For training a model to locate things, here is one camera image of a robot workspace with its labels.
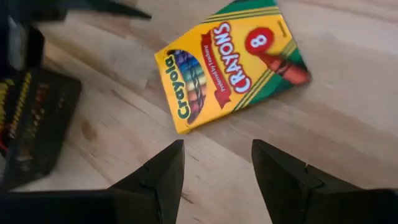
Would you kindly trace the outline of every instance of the wooden surface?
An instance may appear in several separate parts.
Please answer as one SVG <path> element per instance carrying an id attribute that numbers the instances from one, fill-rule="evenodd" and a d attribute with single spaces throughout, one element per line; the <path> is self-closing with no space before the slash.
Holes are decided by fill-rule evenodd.
<path id="1" fill-rule="evenodd" d="M 228 2 L 141 0 L 150 22 L 72 14 L 43 26 L 47 65 L 84 88 L 55 172 L 24 189 L 105 188 L 180 138 L 178 223 L 271 223 L 254 138 L 360 187 L 398 187 L 396 0 L 280 0 L 313 82 L 176 134 L 153 54 Z"/>

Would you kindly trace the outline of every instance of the crayola logo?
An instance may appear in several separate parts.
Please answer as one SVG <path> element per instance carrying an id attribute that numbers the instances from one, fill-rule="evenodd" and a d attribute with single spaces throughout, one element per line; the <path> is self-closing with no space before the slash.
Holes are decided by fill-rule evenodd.
<path id="1" fill-rule="evenodd" d="M 189 104 L 187 103 L 186 100 L 186 95 L 185 95 L 185 83 L 182 82 L 181 76 L 178 73 L 178 69 L 175 65 L 175 60 L 174 56 L 170 55 L 166 60 L 165 63 L 168 67 L 166 70 L 166 73 L 170 76 L 170 79 L 173 84 L 173 89 L 175 92 L 175 97 L 178 102 L 178 110 L 177 114 L 178 117 L 181 119 L 188 119 L 191 115 L 191 108 L 189 107 Z"/>

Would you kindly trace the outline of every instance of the number 8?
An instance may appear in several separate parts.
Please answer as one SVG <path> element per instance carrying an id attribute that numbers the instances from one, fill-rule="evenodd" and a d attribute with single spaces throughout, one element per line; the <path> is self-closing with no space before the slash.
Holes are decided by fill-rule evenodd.
<path id="1" fill-rule="evenodd" d="M 264 46 L 267 44 L 267 37 L 264 35 L 260 34 L 256 38 L 252 39 L 250 41 L 250 45 L 254 48 L 258 48 L 260 46 Z"/>

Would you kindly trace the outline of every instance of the crayola crayon box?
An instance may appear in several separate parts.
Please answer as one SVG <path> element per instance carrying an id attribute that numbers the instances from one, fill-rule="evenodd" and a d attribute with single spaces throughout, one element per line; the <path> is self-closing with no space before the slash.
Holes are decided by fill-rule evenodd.
<path id="1" fill-rule="evenodd" d="M 232 2 L 155 58 L 180 134 L 310 81 L 273 0 Z"/>

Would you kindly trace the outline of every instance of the crayon box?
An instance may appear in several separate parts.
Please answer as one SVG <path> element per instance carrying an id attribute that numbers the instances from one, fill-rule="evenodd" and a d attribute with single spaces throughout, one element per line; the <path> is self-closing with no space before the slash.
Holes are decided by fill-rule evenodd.
<path id="1" fill-rule="evenodd" d="M 177 132 L 310 81 L 273 0 L 238 0 L 155 54 Z"/>

